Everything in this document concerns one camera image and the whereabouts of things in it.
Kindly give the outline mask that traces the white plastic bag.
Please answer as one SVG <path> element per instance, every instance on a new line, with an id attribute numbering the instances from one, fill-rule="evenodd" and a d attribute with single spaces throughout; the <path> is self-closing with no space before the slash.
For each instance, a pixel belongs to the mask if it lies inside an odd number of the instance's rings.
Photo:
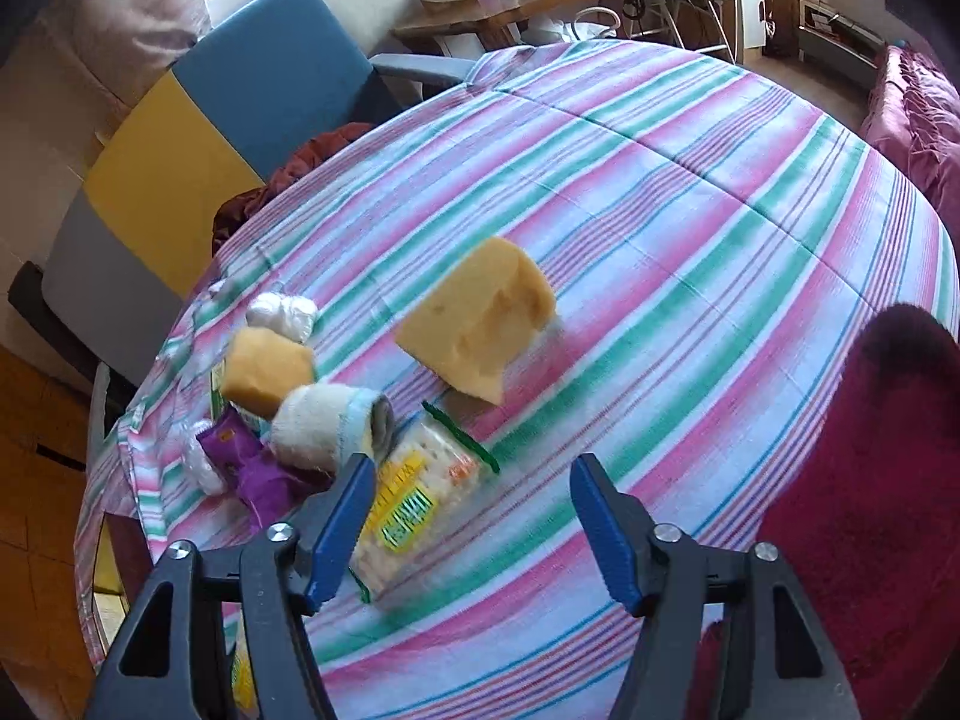
<path id="1" fill-rule="evenodd" d="M 212 460 L 208 458 L 199 436 L 208 427 L 210 419 L 199 419 L 192 424 L 183 424 L 178 431 L 178 445 L 181 450 L 184 473 L 206 496 L 221 496 L 228 491 L 226 481 L 220 475 Z"/>

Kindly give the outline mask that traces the yellow sponge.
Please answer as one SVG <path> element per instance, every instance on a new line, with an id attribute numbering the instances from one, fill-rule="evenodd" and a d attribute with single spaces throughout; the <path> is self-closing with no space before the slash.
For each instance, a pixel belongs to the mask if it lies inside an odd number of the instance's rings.
<path id="1" fill-rule="evenodd" d="M 244 327 L 226 349 L 220 392 L 238 408 L 272 419 L 295 388 L 314 380 L 311 348 L 268 328 Z"/>
<path id="2" fill-rule="evenodd" d="M 500 405 L 506 367 L 551 322 L 555 305 L 537 263 L 489 238 L 398 324 L 394 340 L 457 392 Z"/>

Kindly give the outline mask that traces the dark red fuzzy blanket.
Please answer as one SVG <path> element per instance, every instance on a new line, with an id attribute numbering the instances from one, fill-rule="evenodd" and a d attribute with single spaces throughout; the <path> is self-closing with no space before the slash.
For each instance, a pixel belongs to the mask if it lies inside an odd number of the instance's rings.
<path id="1" fill-rule="evenodd" d="M 878 312 L 822 433 L 761 519 L 862 717 L 905 718 L 958 649 L 958 344 L 926 310 Z"/>

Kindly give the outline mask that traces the purple snack packet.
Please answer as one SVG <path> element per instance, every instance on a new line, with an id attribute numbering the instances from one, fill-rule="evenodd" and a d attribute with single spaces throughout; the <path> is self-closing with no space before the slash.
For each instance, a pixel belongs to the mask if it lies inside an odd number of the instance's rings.
<path id="1" fill-rule="evenodd" d="M 280 522 L 309 496 L 331 487 L 327 472 L 281 465 L 233 406 L 226 406 L 220 419 L 202 429 L 197 439 L 226 491 L 244 505 L 251 535 Z"/>

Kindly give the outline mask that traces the rolled white sock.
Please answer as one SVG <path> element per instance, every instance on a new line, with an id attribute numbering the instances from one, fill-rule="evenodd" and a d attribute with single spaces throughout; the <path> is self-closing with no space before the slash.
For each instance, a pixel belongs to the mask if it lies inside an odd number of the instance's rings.
<path id="1" fill-rule="evenodd" d="M 355 454 L 374 463 L 384 460 L 394 427 L 386 395 L 343 383 L 311 383 L 281 402 L 268 444 L 283 465 L 335 475 Z"/>

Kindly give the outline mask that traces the yellow sponge upright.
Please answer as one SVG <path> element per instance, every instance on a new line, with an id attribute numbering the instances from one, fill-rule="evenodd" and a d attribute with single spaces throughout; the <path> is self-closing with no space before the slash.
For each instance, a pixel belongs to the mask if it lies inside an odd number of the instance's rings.
<path id="1" fill-rule="evenodd" d="M 220 392 L 238 408 L 272 419 L 295 388 L 314 380 L 311 348 L 268 328 L 244 327 L 226 349 Z"/>

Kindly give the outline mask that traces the clear cracker snack bag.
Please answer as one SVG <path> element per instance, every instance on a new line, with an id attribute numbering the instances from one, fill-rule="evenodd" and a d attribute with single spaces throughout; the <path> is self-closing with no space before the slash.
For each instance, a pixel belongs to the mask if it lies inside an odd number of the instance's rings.
<path id="1" fill-rule="evenodd" d="M 433 546 L 500 462 L 429 401 L 377 470 L 376 495 L 348 571 L 366 603 L 377 600 Z"/>

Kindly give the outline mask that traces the small white plastic ball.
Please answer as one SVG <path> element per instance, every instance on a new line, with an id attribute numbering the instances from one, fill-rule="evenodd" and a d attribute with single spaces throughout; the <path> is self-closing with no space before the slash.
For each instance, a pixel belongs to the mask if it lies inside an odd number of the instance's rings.
<path id="1" fill-rule="evenodd" d="M 249 327 L 267 328 L 287 340 L 306 344 L 319 314 L 316 303 L 306 296 L 262 293 L 245 309 Z"/>

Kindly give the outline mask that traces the striped tablecloth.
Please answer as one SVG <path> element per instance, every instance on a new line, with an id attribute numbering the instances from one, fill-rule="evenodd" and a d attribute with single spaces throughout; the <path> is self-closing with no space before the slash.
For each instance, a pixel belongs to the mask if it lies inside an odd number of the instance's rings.
<path id="1" fill-rule="evenodd" d="M 500 405 L 451 394 L 395 327 L 472 249 L 508 239 L 556 317 Z M 94 460 L 76 612 L 104 655 L 93 561 L 106 514 L 151 551 L 242 541 L 242 505 L 185 476 L 174 433 L 260 291 L 304 294 L 324 379 L 443 406 L 500 462 L 448 536 L 376 601 L 353 582 L 309 622 L 343 718 L 602 718 L 638 637 L 569 500 L 590 452 L 654 517 L 752 543 L 820 433 L 875 312 L 958 323 L 957 260 L 923 193 L 776 83 L 649 43 L 519 47 L 377 127 L 220 250 Z"/>

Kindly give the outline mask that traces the dark red cloth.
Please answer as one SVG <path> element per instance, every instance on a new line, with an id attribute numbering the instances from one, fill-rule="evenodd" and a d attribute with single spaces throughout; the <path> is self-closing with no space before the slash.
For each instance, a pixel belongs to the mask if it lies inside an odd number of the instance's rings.
<path id="1" fill-rule="evenodd" d="M 226 200 L 213 216 L 210 252 L 217 255 L 218 250 L 275 197 L 293 187 L 373 128 L 374 125 L 368 122 L 348 122 L 331 132 L 319 133 L 304 142 L 295 153 L 291 153 L 286 163 L 282 164 L 265 184 Z"/>

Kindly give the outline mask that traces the grey yellow blue chair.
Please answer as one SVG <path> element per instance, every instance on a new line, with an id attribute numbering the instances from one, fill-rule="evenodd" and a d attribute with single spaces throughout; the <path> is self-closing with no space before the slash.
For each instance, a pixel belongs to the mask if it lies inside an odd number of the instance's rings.
<path id="1" fill-rule="evenodd" d="M 137 387 L 212 261 L 213 218 L 319 133 L 398 114 L 389 78 L 442 88 L 469 62 L 364 55 L 324 0 L 254 0 L 140 99 L 8 302 L 78 376 Z"/>

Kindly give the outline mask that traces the pink bed cover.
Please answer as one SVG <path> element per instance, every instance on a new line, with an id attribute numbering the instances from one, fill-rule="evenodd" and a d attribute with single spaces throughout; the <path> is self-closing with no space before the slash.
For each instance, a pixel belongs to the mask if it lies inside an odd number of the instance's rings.
<path id="1" fill-rule="evenodd" d="M 910 46 L 885 47 L 861 137 L 921 190 L 958 247 L 958 89 Z"/>

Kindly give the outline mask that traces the wooden desk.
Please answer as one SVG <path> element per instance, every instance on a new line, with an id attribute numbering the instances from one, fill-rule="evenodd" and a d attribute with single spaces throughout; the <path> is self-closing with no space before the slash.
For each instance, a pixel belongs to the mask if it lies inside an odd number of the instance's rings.
<path id="1" fill-rule="evenodd" d="M 519 46 L 514 25 L 532 16 L 565 7 L 585 7 L 599 0 L 462 0 L 436 5 L 415 2 L 391 28 L 404 46 L 420 49 L 425 41 L 438 37 L 473 34 L 487 50 Z"/>

